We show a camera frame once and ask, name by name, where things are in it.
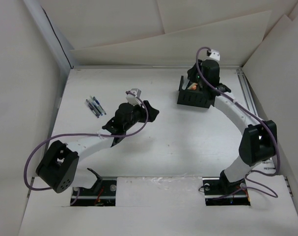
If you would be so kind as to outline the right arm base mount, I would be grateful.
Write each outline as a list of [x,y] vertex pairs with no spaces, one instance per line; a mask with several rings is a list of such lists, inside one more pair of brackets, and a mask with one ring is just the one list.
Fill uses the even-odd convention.
[[204,193],[206,206],[250,206],[245,180],[225,184],[219,177],[203,177],[199,191]]

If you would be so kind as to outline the black slotted organizer container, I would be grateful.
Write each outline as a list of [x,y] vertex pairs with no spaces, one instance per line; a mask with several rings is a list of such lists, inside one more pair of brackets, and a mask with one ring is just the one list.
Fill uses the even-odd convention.
[[187,78],[181,76],[177,104],[206,109],[210,108],[214,104],[214,100],[210,99],[208,93],[201,90],[183,89],[185,88],[184,85],[188,84],[188,81]]

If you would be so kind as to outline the orange cap highlighter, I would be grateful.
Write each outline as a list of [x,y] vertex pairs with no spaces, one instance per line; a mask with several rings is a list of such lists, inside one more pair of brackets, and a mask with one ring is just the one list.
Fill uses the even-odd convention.
[[188,90],[196,90],[197,89],[198,84],[197,83],[192,83],[191,85],[189,85],[187,87]]

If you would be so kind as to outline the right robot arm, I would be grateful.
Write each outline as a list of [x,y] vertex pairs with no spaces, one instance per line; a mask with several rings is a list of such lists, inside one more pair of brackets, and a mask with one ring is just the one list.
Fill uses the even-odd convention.
[[231,89],[220,82],[219,74],[217,61],[198,59],[188,70],[188,79],[199,84],[206,100],[225,114],[242,135],[238,157],[219,177],[220,191],[229,194],[255,166],[271,157],[279,157],[279,149],[276,124],[271,120],[262,120],[243,107]]

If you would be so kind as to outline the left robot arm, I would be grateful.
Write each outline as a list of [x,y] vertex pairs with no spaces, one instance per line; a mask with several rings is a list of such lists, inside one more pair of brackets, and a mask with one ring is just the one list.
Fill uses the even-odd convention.
[[83,175],[77,171],[78,163],[85,158],[119,144],[127,131],[137,123],[153,122],[159,114],[149,101],[143,105],[122,103],[111,118],[96,134],[68,144],[52,142],[36,169],[36,174],[56,193],[69,187],[83,187],[90,195],[101,190],[101,177],[91,168]]

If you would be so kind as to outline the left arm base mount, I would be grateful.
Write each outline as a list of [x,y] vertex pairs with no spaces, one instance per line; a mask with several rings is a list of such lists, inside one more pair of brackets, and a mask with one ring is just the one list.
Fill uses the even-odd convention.
[[71,207],[114,207],[116,204],[117,177],[102,177],[91,168],[91,188],[74,187],[70,200]]

